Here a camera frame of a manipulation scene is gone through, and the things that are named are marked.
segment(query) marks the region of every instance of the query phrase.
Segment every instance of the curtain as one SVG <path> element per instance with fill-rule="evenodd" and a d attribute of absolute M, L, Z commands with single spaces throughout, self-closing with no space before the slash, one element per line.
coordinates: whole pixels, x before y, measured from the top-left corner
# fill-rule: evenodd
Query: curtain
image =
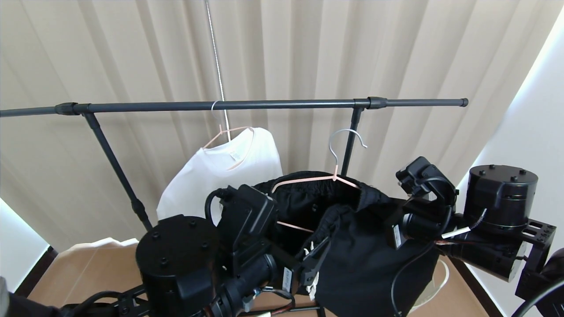
<path fill-rule="evenodd" d="M 215 1 L 226 100 L 468 98 L 362 114 L 349 176 L 404 195 L 425 156 L 457 184 L 498 126 L 562 1 Z M 204 1 L 0 3 L 0 106 L 221 99 Z M 272 132 L 285 173 L 332 171 L 352 109 L 228 111 Z M 209 111 L 98 119 L 153 224 L 168 182 L 217 131 Z M 347 134 L 336 137 L 344 153 Z M 82 117 L 0 120 L 0 196 L 58 251 L 143 227 Z"/>

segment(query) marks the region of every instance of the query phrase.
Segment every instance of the white wall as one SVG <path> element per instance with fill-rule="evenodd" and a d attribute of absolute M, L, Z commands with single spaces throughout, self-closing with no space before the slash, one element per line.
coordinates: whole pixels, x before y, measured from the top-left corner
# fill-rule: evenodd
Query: white wall
<path fill-rule="evenodd" d="M 564 248 L 564 14 L 560 13 L 539 57 L 495 135 L 474 165 L 512 165 L 539 177 L 531 218 L 558 227 L 551 251 Z M 466 199 L 467 178 L 459 189 L 457 211 Z M 511 283 L 473 269 L 493 299 L 511 316 L 523 302 L 514 295 L 518 277 Z M 534 308 L 527 316 L 540 316 Z"/>
<path fill-rule="evenodd" d="M 0 275 L 13 292 L 49 245 L 0 199 Z"/>

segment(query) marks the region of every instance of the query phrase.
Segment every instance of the brown floor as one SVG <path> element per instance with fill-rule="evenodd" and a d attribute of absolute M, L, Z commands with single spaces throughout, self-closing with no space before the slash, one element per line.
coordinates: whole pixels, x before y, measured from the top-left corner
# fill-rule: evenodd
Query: brown floor
<path fill-rule="evenodd" d="M 487 316 L 470 288 L 448 259 L 450 278 L 437 296 L 423 307 L 410 314 L 410 317 Z M 444 269 L 439 265 L 435 272 L 437 280 L 444 278 Z M 77 245 L 62 252 L 51 264 L 29 299 L 44 305 L 63 306 L 67 303 L 80 303 L 88 296 L 102 290 L 123 292 L 141 284 L 139 271 L 135 264 L 135 245 L 119 246 L 106 244 L 93 248 Z M 298 306 L 308 306 L 308 297 L 297 296 Z M 286 301 L 273 295 L 262 294 L 255 300 L 254 309 L 279 307 Z M 292 312 L 289 317 L 316 317 L 314 311 Z M 335 317 L 327 311 L 327 317 Z"/>

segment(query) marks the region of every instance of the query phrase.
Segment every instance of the dark baseboard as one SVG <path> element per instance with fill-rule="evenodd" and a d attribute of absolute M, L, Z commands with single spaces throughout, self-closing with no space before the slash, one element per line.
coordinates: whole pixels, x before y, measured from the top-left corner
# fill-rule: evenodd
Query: dark baseboard
<path fill-rule="evenodd" d="M 486 290 L 480 285 L 480 282 L 476 279 L 474 274 L 470 272 L 466 264 L 459 260 L 450 258 L 452 264 L 455 266 L 456 270 L 460 273 L 466 284 L 470 287 L 482 307 L 484 307 L 486 313 L 490 317 L 503 317 L 504 315 L 497 309 L 495 306 L 494 301 L 491 297 L 486 293 Z"/>
<path fill-rule="evenodd" d="M 28 297 L 32 290 L 35 288 L 43 274 L 49 268 L 49 265 L 53 263 L 53 260 L 57 257 L 57 251 L 52 247 L 49 247 L 47 251 L 41 256 L 39 261 L 33 266 L 32 270 L 29 272 L 28 276 L 25 277 L 24 281 L 21 282 L 20 286 L 14 292 L 18 296 Z"/>

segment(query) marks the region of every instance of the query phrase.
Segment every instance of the clothes hanger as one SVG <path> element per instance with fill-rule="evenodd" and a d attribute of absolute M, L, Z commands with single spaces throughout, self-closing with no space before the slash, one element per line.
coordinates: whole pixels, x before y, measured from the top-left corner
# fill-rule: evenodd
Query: clothes hanger
<path fill-rule="evenodd" d="M 274 192 L 278 187 L 282 186 L 282 185 L 286 185 L 286 184 L 295 184 L 295 183 L 303 183 L 303 182 L 311 182 L 314 180 L 326 180 L 326 179 L 332 179 L 334 182 L 336 182 L 337 180 L 345 183 L 349 186 L 355 187 L 355 188 L 359 188 L 357 185 L 355 185 L 354 183 L 351 183 L 349 181 L 347 181 L 346 179 L 343 179 L 339 176 L 337 176 L 337 171 L 339 170 L 339 158 L 337 157 L 337 154 L 335 154 L 335 151 L 333 150 L 333 147 L 331 146 L 331 142 L 333 141 L 333 138 L 335 137 L 335 135 L 339 132 L 343 132 L 343 131 L 349 131 L 352 132 L 354 134 L 356 134 L 356 136 L 358 136 L 358 138 L 360 139 L 360 144 L 367 148 L 368 146 L 364 145 L 364 142 L 362 141 L 362 137 L 360 136 L 360 134 L 358 134 L 358 132 L 356 132 L 353 129 L 341 129 L 339 131 L 334 132 L 330 137 L 329 137 L 329 150 L 331 151 L 331 154 L 335 157 L 335 171 L 333 172 L 333 175 L 331 176 L 322 176 L 322 177 L 310 177 L 310 178 L 300 178 L 300 179 L 292 179 L 292 180 L 285 180 L 283 182 L 280 182 L 276 185 L 274 185 L 274 188 L 272 188 L 272 192 Z"/>
<path fill-rule="evenodd" d="M 226 133 L 226 132 L 228 132 L 228 131 L 237 131 L 237 130 L 242 130 L 242 129 L 251 129 L 251 131 L 254 133 L 253 128 L 250 127 L 250 126 L 242 126 L 242 127 L 236 127 L 236 128 L 233 128 L 233 129 L 229 129 L 229 130 L 223 130 L 223 128 L 221 127 L 221 120 L 213 114 L 213 107 L 215 106 L 215 104 L 216 104 L 218 101 L 219 101 L 219 100 L 216 100 L 216 101 L 211 105 L 210 111 L 211 111 L 211 115 L 212 115 L 212 116 L 215 118 L 215 120 L 219 123 L 219 133 L 218 133 L 216 136 L 214 136 L 214 138 L 211 139 L 206 145 L 204 145 L 204 147 L 202 147 L 202 149 L 208 148 L 208 146 L 210 146 L 210 144 L 212 144 L 217 138 L 219 138 L 220 135 L 222 135 L 222 134 L 224 134 L 224 133 Z"/>

